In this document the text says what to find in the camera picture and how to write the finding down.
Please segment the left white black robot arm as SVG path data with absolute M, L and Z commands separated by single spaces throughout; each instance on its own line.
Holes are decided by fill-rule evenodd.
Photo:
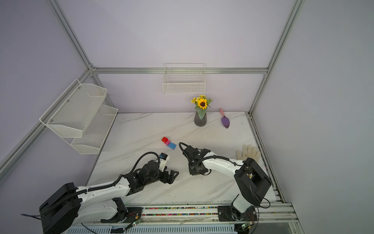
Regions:
M 160 181 L 173 184 L 178 171 L 168 171 L 168 155 L 153 153 L 142 168 L 136 165 L 126 174 L 120 174 L 112 182 L 94 186 L 75 186 L 66 183 L 50 196 L 32 218 L 40 220 L 45 234 L 63 234 L 71 226 L 85 222 L 101 223 L 133 222 L 140 218 L 140 208 L 127 208 L 123 199 L 141 192 L 145 186 Z

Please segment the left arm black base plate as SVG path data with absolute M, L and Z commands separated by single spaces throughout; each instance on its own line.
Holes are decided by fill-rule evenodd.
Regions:
M 129 208 L 117 208 L 115 215 L 110 219 L 101 219 L 101 223 L 133 223 L 140 219 L 143 208 L 141 207 L 129 207 Z

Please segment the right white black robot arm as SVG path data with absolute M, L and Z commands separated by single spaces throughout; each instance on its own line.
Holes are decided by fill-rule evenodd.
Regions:
M 217 171 L 234 178 L 240 193 L 231 204 L 233 211 L 241 215 L 251 207 L 260 207 L 272 186 L 272 181 L 254 159 L 248 158 L 242 161 L 229 159 L 208 149 L 194 148 L 183 142 L 178 146 L 188 160 L 192 176 L 207 176 L 211 171 Z

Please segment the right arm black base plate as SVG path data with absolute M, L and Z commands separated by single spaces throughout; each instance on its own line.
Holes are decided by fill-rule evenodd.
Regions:
M 218 218 L 219 221 L 257 221 L 257 213 L 254 206 L 249 206 L 248 209 L 241 213 L 232 205 L 230 206 L 218 206 Z

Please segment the blue long lego brick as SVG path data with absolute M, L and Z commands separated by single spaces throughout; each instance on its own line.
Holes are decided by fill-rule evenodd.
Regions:
M 169 148 L 171 148 L 171 149 L 175 149 L 176 148 L 176 144 L 174 144 L 174 143 L 169 143 L 168 145 L 167 145 Z

